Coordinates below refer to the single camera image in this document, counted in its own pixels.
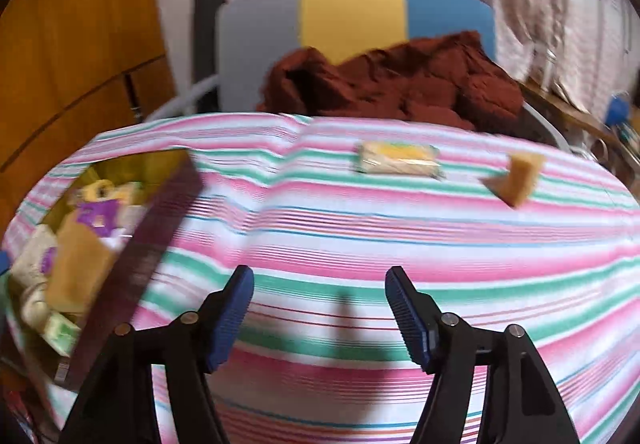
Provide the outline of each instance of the plastic wrapper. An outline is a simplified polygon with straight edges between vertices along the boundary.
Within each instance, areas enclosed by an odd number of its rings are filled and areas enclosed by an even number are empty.
[[[358,150],[358,170],[364,173],[422,175],[442,178],[433,146],[401,142],[363,142]]]

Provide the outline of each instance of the yellow chair panel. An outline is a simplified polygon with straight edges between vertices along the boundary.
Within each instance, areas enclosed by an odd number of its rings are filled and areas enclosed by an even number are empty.
[[[300,44],[331,63],[407,41],[406,0],[300,0]]]

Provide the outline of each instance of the open box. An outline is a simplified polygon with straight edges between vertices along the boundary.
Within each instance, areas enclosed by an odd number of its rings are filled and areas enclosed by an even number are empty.
[[[108,335],[129,322],[175,231],[203,188],[187,150],[140,153],[91,164],[42,219],[57,233],[72,210],[70,198],[85,185],[107,179],[114,185],[139,182],[137,203],[146,213],[114,259],[89,310],[74,322],[81,329],[69,357],[60,356],[18,313],[22,288],[8,278],[7,291],[20,331],[23,352],[50,380],[78,391]]]

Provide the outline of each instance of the chair backrest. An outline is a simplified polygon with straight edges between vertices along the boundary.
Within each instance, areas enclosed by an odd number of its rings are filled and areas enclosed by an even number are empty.
[[[255,110],[271,66],[301,46],[339,63],[415,37],[477,30],[495,60],[494,12],[479,0],[231,0],[218,30],[222,112]]]

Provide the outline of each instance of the striped tablecloth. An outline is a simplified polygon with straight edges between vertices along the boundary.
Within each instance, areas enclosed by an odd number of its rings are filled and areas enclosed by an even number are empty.
[[[363,140],[433,144],[446,179],[353,171]],[[640,209],[590,162],[509,137],[399,121],[219,114],[96,137],[27,196],[4,238],[15,257],[87,164],[190,148],[206,188],[180,227],[133,324],[167,323],[251,266],[255,295],[210,387],[233,444],[404,443],[431,379],[409,359],[383,291],[400,264],[443,311],[523,325],[583,443],[605,442],[640,390]],[[538,187],[512,210],[481,178],[511,150],[539,151]],[[15,320],[10,317],[15,330]],[[463,442],[476,438],[476,370]],[[154,371],[165,444],[176,442]],[[74,396],[49,395],[63,423]]]

